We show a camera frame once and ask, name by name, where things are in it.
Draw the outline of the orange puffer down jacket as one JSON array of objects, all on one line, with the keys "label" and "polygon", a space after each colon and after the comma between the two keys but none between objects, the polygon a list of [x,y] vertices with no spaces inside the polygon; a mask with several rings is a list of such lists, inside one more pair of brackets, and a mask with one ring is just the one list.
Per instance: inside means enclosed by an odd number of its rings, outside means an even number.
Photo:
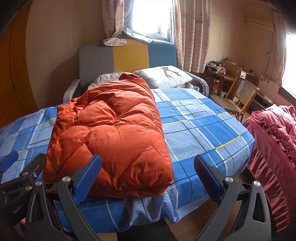
[{"label": "orange puffer down jacket", "polygon": [[91,196],[153,197],[173,183],[161,117],[141,77],[124,72],[57,107],[43,179],[71,176],[93,155],[101,157],[102,168]]}]

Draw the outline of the dark red ruffled bedspread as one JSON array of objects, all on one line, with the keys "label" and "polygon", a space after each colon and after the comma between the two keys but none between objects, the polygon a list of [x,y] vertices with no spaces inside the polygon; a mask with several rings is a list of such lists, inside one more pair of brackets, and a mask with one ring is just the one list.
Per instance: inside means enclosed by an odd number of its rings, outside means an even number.
[{"label": "dark red ruffled bedspread", "polygon": [[295,240],[295,107],[254,111],[243,125],[255,141],[248,169],[266,195],[272,235]]}]

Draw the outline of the blue plaid bed sheet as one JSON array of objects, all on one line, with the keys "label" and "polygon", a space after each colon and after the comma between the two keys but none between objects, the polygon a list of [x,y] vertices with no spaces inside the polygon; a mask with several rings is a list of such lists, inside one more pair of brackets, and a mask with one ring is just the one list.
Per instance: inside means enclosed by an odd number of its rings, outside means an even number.
[{"label": "blue plaid bed sheet", "polygon": [[[193,89],[152,89],[159,109],[174,182],[163,195],[145,198],[88,197],[79,204],[97,233],[124,232],[132,225],[147,225],[167,218],[176,223],[209,197],[194,170],[201,155],[225,176],[236,177],[246,167],[254,138],[211,99]],[[44,108],[1,128],[1,159],[17,151],[16,160],[2,175],[1,184],[18,178],[39,153],[46,153],[57,108]]]}]

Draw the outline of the wicker wooden chair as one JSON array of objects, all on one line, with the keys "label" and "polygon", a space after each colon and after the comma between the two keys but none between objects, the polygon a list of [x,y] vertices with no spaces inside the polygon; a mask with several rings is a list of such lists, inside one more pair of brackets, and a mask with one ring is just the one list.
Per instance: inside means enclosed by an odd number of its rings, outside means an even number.
[{"label": "wicker wooden chair", "polygon": [[258,92],[259,88],[257,86],[238,77],[234,80],[225,97],[211,95],[211,100],[225,109],[230,115],[234,115],[236,120],[242,122],[245,112]]}]

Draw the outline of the grey yellow blue headboard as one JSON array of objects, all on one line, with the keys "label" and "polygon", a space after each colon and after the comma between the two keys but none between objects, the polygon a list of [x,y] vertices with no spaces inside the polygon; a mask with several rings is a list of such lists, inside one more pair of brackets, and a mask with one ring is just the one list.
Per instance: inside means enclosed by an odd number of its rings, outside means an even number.
[{"label": "grey yellow blue headboard", "polygon": [[81,90],[97,77],[116,70],[133,73],[158,66],[177,66],[175,46],[167,41],[153,40],[149,44],[127,39],[125,46],[106,46],[102,42],[78,49],[78,69]]}]

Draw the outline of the grey padded baby nest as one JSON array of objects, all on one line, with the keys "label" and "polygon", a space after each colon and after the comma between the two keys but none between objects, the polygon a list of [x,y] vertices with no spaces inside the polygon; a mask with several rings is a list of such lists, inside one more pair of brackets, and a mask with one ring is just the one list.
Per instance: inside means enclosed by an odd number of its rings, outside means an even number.
[{"label": "grey padded baby nest", "polygon": [[202,93],[204,96],[208,97],[209,95],[209,86],[208,83],[201,77],[194,75],[192,73],[189,73],[186,71],[186,73],[192,78],[192,80],[189,81],[193,87],[198,87],[199,92]]}]

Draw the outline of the beige quilted jacket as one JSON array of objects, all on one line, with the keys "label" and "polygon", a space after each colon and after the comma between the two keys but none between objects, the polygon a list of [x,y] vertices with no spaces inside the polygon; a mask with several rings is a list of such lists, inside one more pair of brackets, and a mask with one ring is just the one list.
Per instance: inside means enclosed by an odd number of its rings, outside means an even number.
[{"label": "beige quilted jacket", "polygon": [[95,80],[92,81],[92,83],[88,86],[87,90],[90,90],[99,85],[105,84],[107,82],[119,80],[119,77],[121,76],[121,74],[122,74],[121,70],[116,70],[112,73],[100,75],[99,77],[97,77]]}]

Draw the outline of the wooden desk with clutter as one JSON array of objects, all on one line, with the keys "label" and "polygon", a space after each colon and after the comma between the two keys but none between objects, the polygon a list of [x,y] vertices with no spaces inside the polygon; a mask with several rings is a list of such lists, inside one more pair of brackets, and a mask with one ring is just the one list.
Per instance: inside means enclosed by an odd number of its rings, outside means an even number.
[{"label": "wooden desk with clutter", "polygon": [[254,73],[244,71],[242,67],[235,65],[229,57],[221,62],[210,61],[206,64],[204,73],[207,75],[210,93],[215,95],[221,95],[223,91],[228,92],[238,77],[258,86],[258,80],[256,80]]}]

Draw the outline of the white printed pillow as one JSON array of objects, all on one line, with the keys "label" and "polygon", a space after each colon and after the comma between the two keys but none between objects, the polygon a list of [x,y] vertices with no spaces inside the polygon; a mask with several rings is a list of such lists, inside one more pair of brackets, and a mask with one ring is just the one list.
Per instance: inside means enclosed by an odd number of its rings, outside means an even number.
[{"label": "white printed pillow", "polygon": [[171,65],[137,70],[134,74],[141,77],[151,89],[177,88],[193,80],[189,74]]}]

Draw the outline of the cloth on headboard top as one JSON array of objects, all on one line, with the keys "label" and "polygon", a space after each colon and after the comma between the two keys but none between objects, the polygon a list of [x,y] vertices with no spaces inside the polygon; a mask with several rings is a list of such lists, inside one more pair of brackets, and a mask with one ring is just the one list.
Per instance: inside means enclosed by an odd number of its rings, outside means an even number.
[{"label": "cloth on headboard top", "polygon": [[124,32],[124,31],[122,31],[116,37],[102,40],[102,43],[104,45],[110,46],[110,47],[121,47],[121,46],[126,46],[127,40],[135,40],[135,41],[144,43],[146,45],[151,44],[154,41],[153,38],[151,38],[149,36],[139,34],[137,32]]}]

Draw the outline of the left pink curtain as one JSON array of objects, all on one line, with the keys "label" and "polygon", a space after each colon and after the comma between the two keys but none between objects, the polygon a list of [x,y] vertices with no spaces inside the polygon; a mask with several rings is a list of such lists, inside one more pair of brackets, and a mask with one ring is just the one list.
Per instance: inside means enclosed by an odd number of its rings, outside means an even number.
[{"label": "left pink curtain", "polygon": [[102,17],[106,40],[118,37],[132,25],[134,1],[102,1]]}]

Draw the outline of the pink patterned curtain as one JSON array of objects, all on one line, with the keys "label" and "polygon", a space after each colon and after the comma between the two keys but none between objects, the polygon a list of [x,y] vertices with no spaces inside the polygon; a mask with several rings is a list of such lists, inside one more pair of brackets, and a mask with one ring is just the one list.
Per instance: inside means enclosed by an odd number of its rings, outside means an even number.
[{"label": "pink patterned curtain", "polygon": [[171,36],[177,65],[188,72],[203,73],[210,42],[212,2],[172,1]]}]

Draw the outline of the white bed side rail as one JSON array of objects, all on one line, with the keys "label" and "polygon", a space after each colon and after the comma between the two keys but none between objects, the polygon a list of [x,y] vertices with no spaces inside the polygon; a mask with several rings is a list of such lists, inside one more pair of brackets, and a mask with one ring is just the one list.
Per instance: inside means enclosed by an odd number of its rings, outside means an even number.
[{"label": "white bed side rail", "polygon": [[74,94],[80,93],[80,79],[74,79],[63,95],[63,103],[70,101]]}]

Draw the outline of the wall air conditioner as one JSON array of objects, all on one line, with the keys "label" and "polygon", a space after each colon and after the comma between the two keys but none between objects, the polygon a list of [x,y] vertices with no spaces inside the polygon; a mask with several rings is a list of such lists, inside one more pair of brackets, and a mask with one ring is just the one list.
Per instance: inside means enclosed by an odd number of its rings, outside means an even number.
[{"label": "wall air conditioner", "polygon": [[250,24],[250,25],[264,27],[264,28],[269,29],[270,31],[273,31],[273,22],[271,22],[271,21],[267,21],[267,20],[263,20],[263,19],[256,19],[256,18],[251,18],[251,17],[247,17],[246,20],[247,20],[248,24]]}]

